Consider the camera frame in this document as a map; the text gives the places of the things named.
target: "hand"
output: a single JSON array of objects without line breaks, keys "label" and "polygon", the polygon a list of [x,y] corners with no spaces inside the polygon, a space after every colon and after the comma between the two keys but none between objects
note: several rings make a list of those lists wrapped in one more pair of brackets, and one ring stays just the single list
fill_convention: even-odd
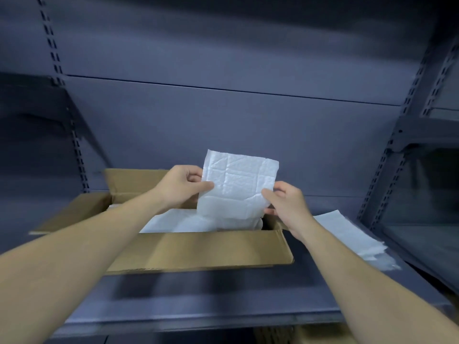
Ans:
[{"label": "hand", "polygon": [[167,211],[174,208],[199,192],[210,191],[212,181],[201,181],[202,169],[194,165],[176,165],[152,189]]},{"label": "hand", "polygon": [[292,235],[301,241],[301,227],[313,218],[304,201],[303,193],[284,181],[277,181],[274,190],[274,192],[266,188],[261,190],[262,196],[274,206],[274,209],[266,208],[264,212],[279,216]]}]

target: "person's right arm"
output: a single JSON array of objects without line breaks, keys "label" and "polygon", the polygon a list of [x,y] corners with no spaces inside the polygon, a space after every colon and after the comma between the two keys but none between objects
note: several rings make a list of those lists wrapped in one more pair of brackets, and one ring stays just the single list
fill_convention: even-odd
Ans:
[{"label": "person's right arm", "polygon": [[363,344],[459,343],[459,327],[372,267],[311,215],[301,190],[276,182],[262,191],[290,232],[311,253],[354,337]]}]

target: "shelving unit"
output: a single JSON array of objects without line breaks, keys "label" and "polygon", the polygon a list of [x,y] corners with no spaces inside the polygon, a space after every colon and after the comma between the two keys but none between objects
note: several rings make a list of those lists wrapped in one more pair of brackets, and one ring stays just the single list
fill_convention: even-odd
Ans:
[{"label": "shelving unit", "polygon": [[[439,248],[459,222],[455,7],[0,0],[0,252],[106,191],[104,168],[199,165],[211,148],[278,160],[314,214],[339,209],[455,289],[457,253]],[[104,277],[55,336],[341,321],[286,238],[291,266]],[[393,255],[387,274],[451,315]]]}]

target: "lower shelf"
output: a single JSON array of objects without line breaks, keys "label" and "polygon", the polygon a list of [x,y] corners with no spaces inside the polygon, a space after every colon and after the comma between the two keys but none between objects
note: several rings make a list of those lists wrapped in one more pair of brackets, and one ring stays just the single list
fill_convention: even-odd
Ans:
[{"label": "lower shelf", "polygon": [[385,225],[382,231],[459,294],[459,224]]}]

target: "cardboard flap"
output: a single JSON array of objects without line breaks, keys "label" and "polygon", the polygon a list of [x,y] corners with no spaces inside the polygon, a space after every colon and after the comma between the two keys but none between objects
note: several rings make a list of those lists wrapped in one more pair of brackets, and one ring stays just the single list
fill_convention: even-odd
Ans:
[{"label": "cardboard flap", "polygon": [[290,264],[293,255],[281,230],[141,233],[107,274],[177,272]]},{"label": "cardboard flap", "polygon": [[168,170],[105,169],[104,176],[112,195],[144,193],[161,181]]},{"label": "cardboard flap", "polygon": [[29,234],[47,234],[81,222],[103,212],[111,204],[107,192],[84,193],[77,196],[58,214],[41,224]]}]

